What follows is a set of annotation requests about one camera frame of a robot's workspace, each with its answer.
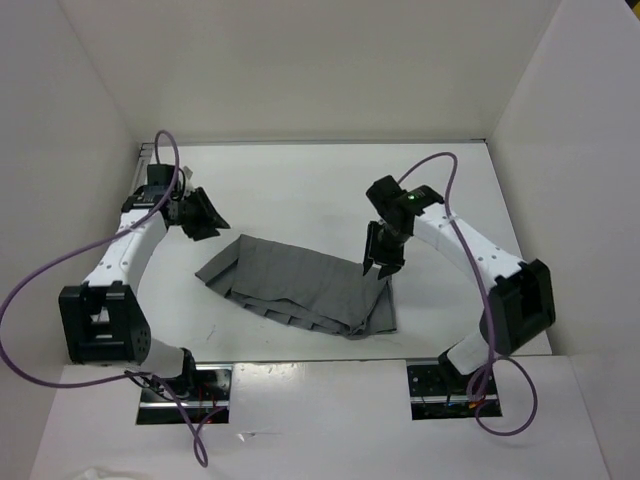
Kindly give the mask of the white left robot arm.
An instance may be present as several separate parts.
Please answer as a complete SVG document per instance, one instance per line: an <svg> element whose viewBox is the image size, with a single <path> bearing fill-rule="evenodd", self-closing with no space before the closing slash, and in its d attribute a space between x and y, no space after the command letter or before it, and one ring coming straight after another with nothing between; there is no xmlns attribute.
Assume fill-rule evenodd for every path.
<svg viewBox="0 0 640 480"><path fill-rule="evenodd" d="M192 397L199 375L191 352L153 338L137 299L151 256L168 230L178 226L193 241L216 237L228 223L187 169L147 168L147 181L121 207L116 237L79 285L58 297L67 350L75 364L120 365L164 378L176 399Z"/></svg>

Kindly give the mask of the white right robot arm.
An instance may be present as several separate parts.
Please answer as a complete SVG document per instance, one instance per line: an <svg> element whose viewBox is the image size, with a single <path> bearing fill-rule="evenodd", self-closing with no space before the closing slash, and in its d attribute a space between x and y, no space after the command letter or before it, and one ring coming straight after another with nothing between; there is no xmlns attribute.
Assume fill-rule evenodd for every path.
<svg viewBox="0 0 640 480"><path fill-rule="evenodd" d="M364 270L375 268L381 279L398 273L405 265L405 245L415 238L479 287L479 325L439 356L438 380L450 393L466 388L471 397L480 397L488 384L486 366L512 355L555 322L549 268L495 245L426 185L407 191L386 176L374 182L366 196L379 218L367 227Z"/></svg>

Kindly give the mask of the grey pleated skirt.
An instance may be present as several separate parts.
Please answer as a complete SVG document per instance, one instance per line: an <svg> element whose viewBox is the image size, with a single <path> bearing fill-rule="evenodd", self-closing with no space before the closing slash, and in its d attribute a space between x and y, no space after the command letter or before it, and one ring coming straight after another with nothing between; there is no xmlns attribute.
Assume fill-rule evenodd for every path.
<svg viewBox="0 0 640 480"><path fill-rule="evenodd" d="M389 278L314 250L241 235L195 276L216 294L282 325L349 340L397 330Z"/></svg>

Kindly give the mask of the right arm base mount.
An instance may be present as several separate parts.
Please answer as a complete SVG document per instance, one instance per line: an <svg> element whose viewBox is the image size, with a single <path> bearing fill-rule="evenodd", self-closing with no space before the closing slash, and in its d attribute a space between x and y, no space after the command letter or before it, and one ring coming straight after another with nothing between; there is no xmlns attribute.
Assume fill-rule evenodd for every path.
<svg viewBox="0 0 640 480"><path fill-rule="evenodd" d="M408 362L406 374L413 421L473 418L480 406L481 417L502 416L493 378L487 395L474 402L466 393L466 378L449 378L436 361Z"/></svg>

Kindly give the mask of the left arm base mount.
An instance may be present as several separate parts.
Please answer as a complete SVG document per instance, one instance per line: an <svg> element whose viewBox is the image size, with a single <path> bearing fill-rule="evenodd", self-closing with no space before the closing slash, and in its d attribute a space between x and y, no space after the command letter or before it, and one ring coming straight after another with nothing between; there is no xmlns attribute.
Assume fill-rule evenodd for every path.
<svg viewBox="0 0 640 480"><path fill-rule="evenodd" d="M166 382L177 395L187 416L196 424L227 424L231 396L233 366L231 364L199 363L194 372L193 387L185 387L176 379ZM157 382L136 380L140 398L137 425L183 424L178 406L166 388Z"/></svg>

